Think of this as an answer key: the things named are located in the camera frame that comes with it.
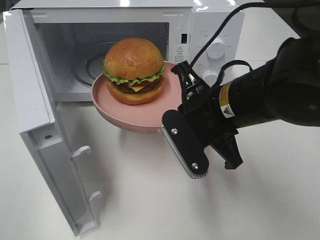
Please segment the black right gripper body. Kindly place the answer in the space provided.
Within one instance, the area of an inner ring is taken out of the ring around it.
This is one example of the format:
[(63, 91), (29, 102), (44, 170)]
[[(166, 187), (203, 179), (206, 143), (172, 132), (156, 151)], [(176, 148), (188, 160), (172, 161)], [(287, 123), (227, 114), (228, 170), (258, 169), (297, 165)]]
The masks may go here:
[(207, 92), (182, 100), (178, 107), (178, 112), (185, 117), (204, 148), (218, 137), (238, 134), (223, 116), (219, 103), (221, 88), (213, 85)]

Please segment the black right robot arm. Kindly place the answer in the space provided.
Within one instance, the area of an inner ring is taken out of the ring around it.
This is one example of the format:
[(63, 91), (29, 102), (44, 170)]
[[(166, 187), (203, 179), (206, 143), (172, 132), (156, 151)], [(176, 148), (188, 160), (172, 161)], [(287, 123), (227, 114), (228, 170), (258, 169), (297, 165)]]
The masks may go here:
[(181, 105), (162, 116), (162, 130), (193, 179), (207, 174), (204, 153), (212, 147), (227, 170), (243, 162), (235, 136), (240, 128), (282, 120), (320, 124), (320, 41), (288, 38), (275, 58), (223, 83), (224, 71), (208, 85), (184, 61), (171, 71), (181, 86)]

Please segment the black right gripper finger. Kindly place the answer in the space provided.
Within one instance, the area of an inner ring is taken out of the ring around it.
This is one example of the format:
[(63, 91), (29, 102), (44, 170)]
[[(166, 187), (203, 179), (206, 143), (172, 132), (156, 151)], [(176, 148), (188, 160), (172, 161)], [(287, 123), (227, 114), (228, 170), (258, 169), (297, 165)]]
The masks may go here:
[(210, 86), (195, 73), (186, 60), (176, 64), (170, 71), (178, 76), (182, 100), (189, 100), (210, 89)]
[(220, 136), (210, 146), (224, 159), (226, 170), (235, 170), (243, 163), (234, 136)]

